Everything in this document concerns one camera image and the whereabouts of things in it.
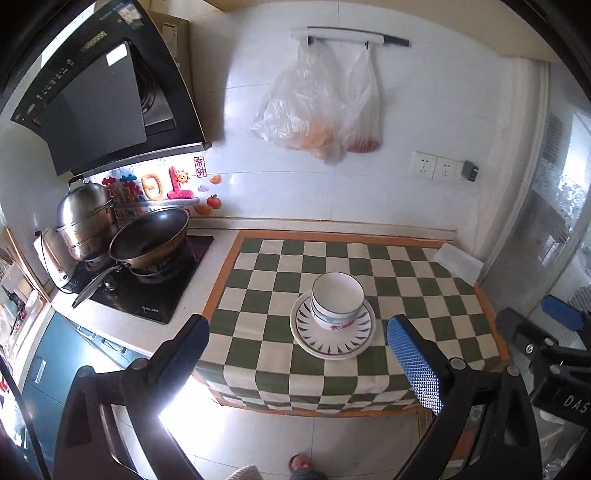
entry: blue cabinet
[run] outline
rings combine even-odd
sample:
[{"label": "blue cabinet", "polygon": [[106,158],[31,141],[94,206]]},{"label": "blue cabinet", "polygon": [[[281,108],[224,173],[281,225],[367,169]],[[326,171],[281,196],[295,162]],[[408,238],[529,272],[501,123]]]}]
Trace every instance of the blue cabinet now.
[{"label": "blue cabinet", "polygon": [[[22,389],[50,472],[64,404],[76,372],[84,365],[90,365],[97,373],[121,369],[82,338],[75,324],[56,313],[41,338]],[[26,450],[31,467],[40,476],[30,442]]]},{"label": "blue cabinet", "polygon": [[84,365],[90,365],[97,373],[120,369],[104,353],[78,335],[72,323],[56,313],[33,357],[27,382],[56,402],[64,404],[76,372]]},{"label": "blue cabinet", "polygon": [[[45,395],[42,391],[33,387],[28,382],[22,388],[22,397],[25,401],[28,411],[31,413],[33,419],[33,426],[41,444],[41,450],[45,457],[45,462],[50,472],[53,472],[53,460],[56,454],[56,440],[57,432],[60,428],[61,414],[64,410],[64,405],[56,402],[54,399]],[[29,464],[36,471],[37,475],[41,477],[41,471],[35,460],[33,446],[29,438],[27,438],[27,459]]]}]

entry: plate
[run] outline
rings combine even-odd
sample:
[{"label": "plate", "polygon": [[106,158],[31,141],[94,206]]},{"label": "plate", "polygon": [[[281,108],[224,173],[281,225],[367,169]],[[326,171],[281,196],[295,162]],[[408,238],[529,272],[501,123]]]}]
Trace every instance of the plate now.
[{"label": "plate", "polygon": [[295,341],[310,355],[325,360],[347,360],[363,352],[376,330],[374,310],[367,300],[355,321],[341,330],[324,330],[310,307],[311,292],[298,298],[291,309],[290,327]]}]

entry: range hood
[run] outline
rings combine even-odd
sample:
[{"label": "range hood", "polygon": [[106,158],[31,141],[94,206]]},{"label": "range hood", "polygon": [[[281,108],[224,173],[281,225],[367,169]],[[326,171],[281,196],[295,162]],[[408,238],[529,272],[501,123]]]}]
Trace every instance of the range hood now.
[{"label": "range hood", "polygon": [[[177,35],[173,24],[167,28]],[[47,141],[58,175],[211,146],[175,59],[137,1],[107,2],[79,26],[41,68],[12,120]]]}]

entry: electrical outlet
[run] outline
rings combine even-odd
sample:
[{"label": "electrical outlet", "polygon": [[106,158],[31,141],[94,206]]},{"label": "electrical outlet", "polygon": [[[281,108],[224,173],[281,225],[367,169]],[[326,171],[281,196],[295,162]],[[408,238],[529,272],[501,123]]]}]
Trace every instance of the electrical outlet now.
[{"label": "electrical outlet", "polygon": [[450,160],[449,158],[437,157],[433,180],[454,181],[454,175],[458,168],[461,170],[460,162]]},{"label": "electrical outlet", "polygon": [[410,174],[413,177],[432,179],[435,172],[437,157],[426,153],[415,152],[411,163]]}]

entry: white bowl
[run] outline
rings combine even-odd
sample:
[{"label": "white bowl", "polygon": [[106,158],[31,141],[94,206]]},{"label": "white bowl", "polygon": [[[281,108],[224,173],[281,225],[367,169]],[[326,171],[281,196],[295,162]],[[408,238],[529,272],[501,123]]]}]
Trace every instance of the white bowl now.
[{"label": "white bowl", "polygon": [[331,325],[351,323],[364,299],[361,284],[346,273],[325,273],[312,285],[311,305],[316,315]]},{"label": "white bowl", "polygon": [[343,328],[351,325],[357,317],[357,314],[355,314],[343,322],[343,321],[341,321],[341,319],[336,320],[336,319],[332,319],[331,317],[327,317],[325,315],[322,315],[314,307],[314,303],[312,302],[311,295],[310,295],[310,310],[311,310],[312,316],[314,317],[314,320],[316,321],[316,323],[318,325],[320,325],[325,330],[333,330],[333,331],[334,330],[342,330]]}]

